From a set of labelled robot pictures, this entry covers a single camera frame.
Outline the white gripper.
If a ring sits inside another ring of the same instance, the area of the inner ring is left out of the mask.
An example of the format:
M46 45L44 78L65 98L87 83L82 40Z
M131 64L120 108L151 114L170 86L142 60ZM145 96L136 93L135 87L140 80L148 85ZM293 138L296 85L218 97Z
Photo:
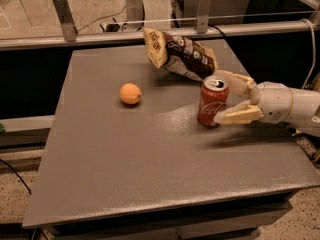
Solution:
M249 124L261 119L264 123L277 124L288 116L292 107L292 93L284 84L263 82L257 85L250 76L225 70L217 70L214 76L227 82L232 98L258 98L258 106L246 100L218 112L214 117L216 123Z

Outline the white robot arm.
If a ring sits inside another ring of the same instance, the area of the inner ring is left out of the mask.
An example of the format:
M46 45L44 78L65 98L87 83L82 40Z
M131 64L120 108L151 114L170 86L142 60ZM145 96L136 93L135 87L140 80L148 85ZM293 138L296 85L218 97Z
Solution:
M220 111L214 117L219 124L287 123L305 134L320 136L320 93L305 89L289 88L282 83L257 84L251 77L225 70L215 72L223 78L232 95L247 100Z

